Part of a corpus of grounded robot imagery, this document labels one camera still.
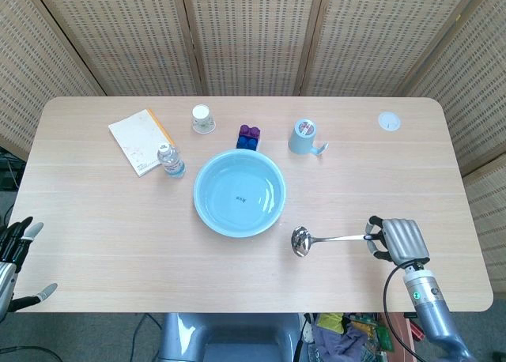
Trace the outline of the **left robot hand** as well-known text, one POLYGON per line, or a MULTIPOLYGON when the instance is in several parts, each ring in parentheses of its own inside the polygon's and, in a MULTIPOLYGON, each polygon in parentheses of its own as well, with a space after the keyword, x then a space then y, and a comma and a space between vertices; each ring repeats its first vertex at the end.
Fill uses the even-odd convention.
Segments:
POLYGON ((1 321, 13 313, 45 301, 58 288, 52 283, 32 296, 14 299, 17 278, 28 255, 29 248, 43 229, 43 222, 32 225, 33 217, 1 227, 1 321))

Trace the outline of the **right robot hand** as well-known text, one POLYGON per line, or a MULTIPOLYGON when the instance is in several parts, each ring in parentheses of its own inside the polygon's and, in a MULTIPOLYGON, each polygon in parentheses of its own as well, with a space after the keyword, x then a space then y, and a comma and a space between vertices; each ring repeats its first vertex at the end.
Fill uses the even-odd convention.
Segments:
POLYGON ((421 230, 414 220, 371 216, 365 227, 365 240, 375 258, 396 266, 425 264, 430 260, 421 230))

